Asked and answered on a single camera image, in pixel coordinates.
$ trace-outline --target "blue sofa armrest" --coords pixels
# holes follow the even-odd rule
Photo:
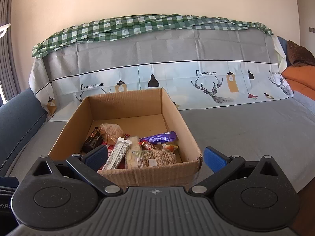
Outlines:
[[[0,176],[46,121],[47,112],[30,88],[0,107]]]

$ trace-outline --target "gray curtain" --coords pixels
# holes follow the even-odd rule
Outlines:
[[[11,0],[0,0],[0,25],[10,23]],[[7,100],[21,92],[12,54],[11,30],[0,39],[0,83]]]

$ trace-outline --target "checkered tablecloth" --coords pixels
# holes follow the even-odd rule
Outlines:
[[[32,57],[42,58],[50,52],[75,43],[114,41],[117,39],[165,29],[245,30],[255,27],[272,35],[271,29],[259,22],[229,20],[205,16],[135,15],[102,19],[72,26],[57,32],[32,49]]]

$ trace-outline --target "wall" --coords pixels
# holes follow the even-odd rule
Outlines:
[[[315,55],[315,33],[309,28],[315,28],[315,0],[297,0],[300,18],[300,45]]]
[[[29,86],[32,48],[53,33],[102,18],[153,13],[258,21],[300,42],[296,0],[12,0],[12,45],[21,89]]]

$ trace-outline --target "white label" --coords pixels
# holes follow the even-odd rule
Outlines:
[[[149,159],[149,167],[155,167],[157,165],[156,159]]]

